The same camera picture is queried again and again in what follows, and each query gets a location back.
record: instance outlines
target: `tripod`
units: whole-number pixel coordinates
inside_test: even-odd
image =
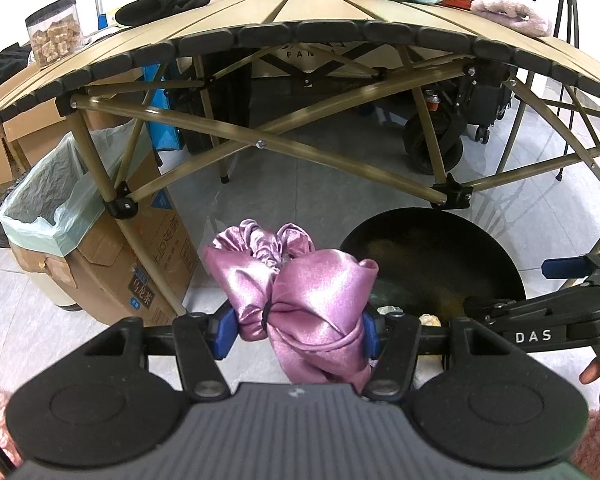
[[[554,27],[554,37],[556,37],[556,38],[558,37],[558,34],[560,33],[560,25],[562,22],[562,13],[564,11],[564,3],[565,3],[565,0],[558,0],[558,11],[557,11],[557,14],[555,17],[555,27]],[[566,41],[567,41],[567,43],[571,43],[571,33],[573,32],[573,46],[575,48],[580,48],[580,25],[578,23],[578,3],[576,0],[566,0],[566,3],[567,3],[567,37],[566,37]],[[564,96],[564,85],[562,85],[562,88],[560,89],[560,99],[559,99],[560,102],[562,102],[563,96]],[[558,108],[558,110],[556,112],[556,115],[558,115],[558,117],[560,117],[560,110],[561,110],[561,108]],[[575,114],[575,111],[572,110],[571,115],[569,117],[569,129],[570,130],[573,128],[574,114]],[[568,149],[569,149],[569,145],[567,143],[565,143],[564,155],[567,154]],[[560,171],[555,176],[555,179],[558,181],[561,181],[563,173],[564,173],[564,168],[560,168]]]

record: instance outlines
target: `clear plastic object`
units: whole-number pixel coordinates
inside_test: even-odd
[[[40,68],[80,50],[82,30],[75,0],[58,0],[26,20],[31,49]]]

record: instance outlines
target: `metal screw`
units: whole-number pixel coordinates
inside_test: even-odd
[[[224,394],[224,385],[219,381],[200,381],[196,384],[193,392],[205,399],[212,399],[213,397],[219,397]]]
[[[377,396],[390,397],[400,391],[400,386],[391,379],[376,379],[369,383],[368,390]]]

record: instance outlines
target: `ribbed surface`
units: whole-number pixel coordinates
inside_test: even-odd
[[[229,400],[199,405],[161,448],[91,472],[27,463],[10,478],[135,480],[584,480],[568,464],[538,472],[490,472],[429,447],[395,406],[350,386],[244,384]]]

